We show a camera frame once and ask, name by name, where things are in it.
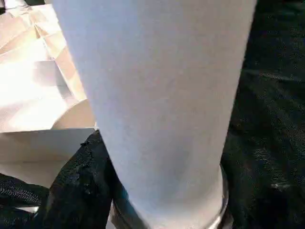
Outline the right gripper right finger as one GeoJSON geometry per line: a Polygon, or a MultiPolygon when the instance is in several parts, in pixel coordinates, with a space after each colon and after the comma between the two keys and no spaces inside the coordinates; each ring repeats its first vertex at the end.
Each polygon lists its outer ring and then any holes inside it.
{"type": "Polygon", "coordinates": [[[234,229],[303,229],[305,190],[273,156],[270,140],[230,126],[221,165],[234,229]]]}

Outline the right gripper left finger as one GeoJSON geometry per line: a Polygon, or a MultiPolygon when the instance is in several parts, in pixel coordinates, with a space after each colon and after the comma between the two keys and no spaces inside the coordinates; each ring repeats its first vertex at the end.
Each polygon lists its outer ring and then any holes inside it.
{"type": "Polygon", "coordinates": [[[62,167],[35,217],[33,229],[104,229],[117,183],[99,130],[62,167]]]}

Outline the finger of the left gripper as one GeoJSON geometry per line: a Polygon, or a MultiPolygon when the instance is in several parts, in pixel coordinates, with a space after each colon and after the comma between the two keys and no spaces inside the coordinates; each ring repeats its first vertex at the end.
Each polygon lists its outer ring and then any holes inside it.
{"type": "Polygon", "coordinates": [[[49,189],[29,184],[18,178],[0,174],[0,204],[10,207],[40,206],[49,189]]]}
{"type": "Polygon", "coordinates": [[[36,229],[35,215],[38,207],[10,206],[0,207],[0,228],[1,229],[36,229]]]}

